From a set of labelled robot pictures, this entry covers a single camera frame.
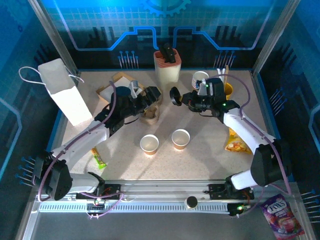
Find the white paper cup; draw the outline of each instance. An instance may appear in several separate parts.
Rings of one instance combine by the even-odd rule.
[[[202,79],[208,79],[208,78],[209,78],[209,75],[205,71],[196,71],[192,76],[191,85],[194,89],[199,89],[199,87],[197,87],[197,81],[201,81]]]
[[[190,142],[190,134],[184,129],[178,129],[172,133],[171,139],[174,147],[182,150]]]
[[[145,135],[140,140],[141,149],[148,155],[153,155],[159,147],[159,139],[152,134]]]

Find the wooden stick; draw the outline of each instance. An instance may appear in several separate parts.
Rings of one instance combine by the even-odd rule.
[[[226,65],[226,66],[225,66],[225,71],[224,71],[224,73],[225,73],[225,74],[228,74],[228,72],[229,72],[229,66]],[[224,89],[226,89],[226,84],[227,84],[227,76],[224,76],[224,78],[223,78],[223,88],[224,88]]]

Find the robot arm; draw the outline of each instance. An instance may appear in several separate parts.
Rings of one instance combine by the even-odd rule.
[[[51,153],[44,152],[37,156],[32,174],[33,184],[43,185],[40,188],[54,200],[60,200],[68,193],[87,192],[97,196],[102,194],[105,181],[100,176],[92,172],[70,174],[69,169],[92,148],[115,134],[124,125],[126,118],[143,113],[158,101],[161,95],[154,86],[132,93],[133,89],[117,87],[113,112],[106,106],[84,131],[69,142]],[[114,94],[111,96],[110,106],[113,104]]]
[[[226,178],[225,188],[229,195],[256,185],[265,186],[282,179],[278,160],[272,149],[275,146],[284,165],[286,175],[291,173],[289,146],[282,139],[276,139],[260,129],[233,100],[226,100],[224,85],[220,78],[208,78],[199,83],[199,91],[180,95],[173,87],[170,98],[174,105],[185,104],[189,110],[201,113],[210,110],[213,117],[234,130],[253,153],[250,169]]]

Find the black cap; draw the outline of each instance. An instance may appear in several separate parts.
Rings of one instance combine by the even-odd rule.
[[[173,105],[181,106],[181,95],[178,88],[176,88],[175,86],[170,90],[170,98]]]
[[[186,204],[190,208],[195,208],[198,205],[198,200],[195,196],[190,196],[186,199]]]

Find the snack bag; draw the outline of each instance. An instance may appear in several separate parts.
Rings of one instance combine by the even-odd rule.
[[[94,159],[96,160],[96,163],[98,164],[99,169],[103,169],[107,166],[107,164],[104,161],[102,161],[101,156],[95,147],[91,149],[91,153]]]
[[[305,234],[289,203],[281,194],[270,197],[260,207],[277,240],[293,239]]]
[[[252,154],[248,145],[231,128],[229,128],[229,139],[224,149],[230,152],[245,152],[247,154]]]

